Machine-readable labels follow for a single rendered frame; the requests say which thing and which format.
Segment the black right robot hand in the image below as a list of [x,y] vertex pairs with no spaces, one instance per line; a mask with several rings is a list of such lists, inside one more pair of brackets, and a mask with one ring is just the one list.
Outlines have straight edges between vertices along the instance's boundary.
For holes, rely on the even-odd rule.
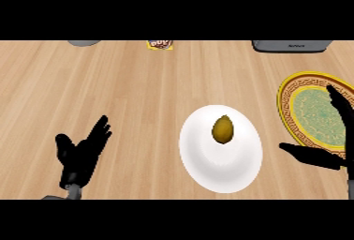
[[344,158],[340,158],[337,155],[330,154],[322,149],[293,145],[285,142],[281,142],[278,144],[278,148],[284,150],[300,163],[331,170],[339,170],[340,166],[344,166],[347,179],[354,180],[354,108],[350,107],[347,100],[331,85],[325,86],[325,90],[331,98],[330,104],[339,112],[344,127]]

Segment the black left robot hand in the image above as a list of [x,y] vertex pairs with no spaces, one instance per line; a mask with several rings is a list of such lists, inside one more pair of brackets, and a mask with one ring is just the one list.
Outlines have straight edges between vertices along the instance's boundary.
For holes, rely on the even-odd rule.
[[75,184],[80,188],[88,184],[98,162],[100,153],[111,135],[107,117],[103,115],[92,126],[89,134],[78,144],[66,134],[54,136],[55,157],[63,166],[58,187]]

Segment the yellow green patterned plate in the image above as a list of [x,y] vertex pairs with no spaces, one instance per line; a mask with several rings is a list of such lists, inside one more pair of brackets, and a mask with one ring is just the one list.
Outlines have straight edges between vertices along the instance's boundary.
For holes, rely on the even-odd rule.
[[297,144],[324,149],[344,158],[344,127],[330,104],[331,85],[354,108],[354,86],[327,73],[302,71],[280,84],[275,94],[278,116]]

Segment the yellow lemon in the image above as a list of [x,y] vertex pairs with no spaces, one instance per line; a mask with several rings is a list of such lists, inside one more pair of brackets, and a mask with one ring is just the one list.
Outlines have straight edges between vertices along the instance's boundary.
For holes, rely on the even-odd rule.
[[221,144],[225,144],[232,139],[232,121],[226,115],[216,119],[210,129],[210,136]]

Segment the white plate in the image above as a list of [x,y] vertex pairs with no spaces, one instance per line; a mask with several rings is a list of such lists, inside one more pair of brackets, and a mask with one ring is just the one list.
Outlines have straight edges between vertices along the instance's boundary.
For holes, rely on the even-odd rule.
[[[210,129],[226,115],[232,136],[218,143]],[[196,183],[216,193],[234,193],[255,180],[262,161],[260,140],[247,117],[231,107],[207,105],[187,117],[179,131],[179,156]]]

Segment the grey appliance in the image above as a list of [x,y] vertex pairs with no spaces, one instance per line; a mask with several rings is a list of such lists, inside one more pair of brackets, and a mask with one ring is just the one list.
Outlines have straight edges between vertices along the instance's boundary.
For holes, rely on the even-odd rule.
[[253,40],[253,50],[260,53],[321,53],[331,40]]

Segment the grey round object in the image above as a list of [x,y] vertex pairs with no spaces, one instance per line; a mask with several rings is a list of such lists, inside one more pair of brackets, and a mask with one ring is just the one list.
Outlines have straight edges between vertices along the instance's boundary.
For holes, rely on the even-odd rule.
[[100,40],[67,40],[67,42],[76,47],[86,47],[97,44]]

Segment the yellow printed packet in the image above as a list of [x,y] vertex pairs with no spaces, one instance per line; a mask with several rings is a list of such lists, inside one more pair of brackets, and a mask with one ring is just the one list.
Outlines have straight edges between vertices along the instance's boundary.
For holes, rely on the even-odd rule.
[[148,40],[145,42],[145,47],[148,50],[170,50],[172,41],[170,40]]

